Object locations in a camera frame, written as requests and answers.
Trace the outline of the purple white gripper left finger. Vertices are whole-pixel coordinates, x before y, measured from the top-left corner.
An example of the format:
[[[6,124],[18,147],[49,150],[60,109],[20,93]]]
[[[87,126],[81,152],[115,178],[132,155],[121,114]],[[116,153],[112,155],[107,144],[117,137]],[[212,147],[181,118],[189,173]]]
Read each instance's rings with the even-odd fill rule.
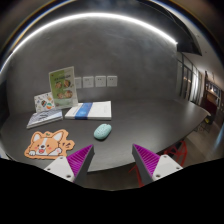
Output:
[[[94,154],[94,146],[86,146],[67,157],[59,156],[45,168],[45,171],[67,181],[81,183],[87,174]]]

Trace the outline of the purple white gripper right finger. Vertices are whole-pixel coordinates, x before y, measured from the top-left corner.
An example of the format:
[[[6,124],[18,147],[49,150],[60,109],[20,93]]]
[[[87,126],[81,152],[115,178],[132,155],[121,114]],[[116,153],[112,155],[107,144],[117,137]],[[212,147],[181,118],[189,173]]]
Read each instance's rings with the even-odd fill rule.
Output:
[[[169,155],[159,156],[137,144],[132,146],[132,155],[137,165],[137,174],[143,185],[160,180],[182,169]]]

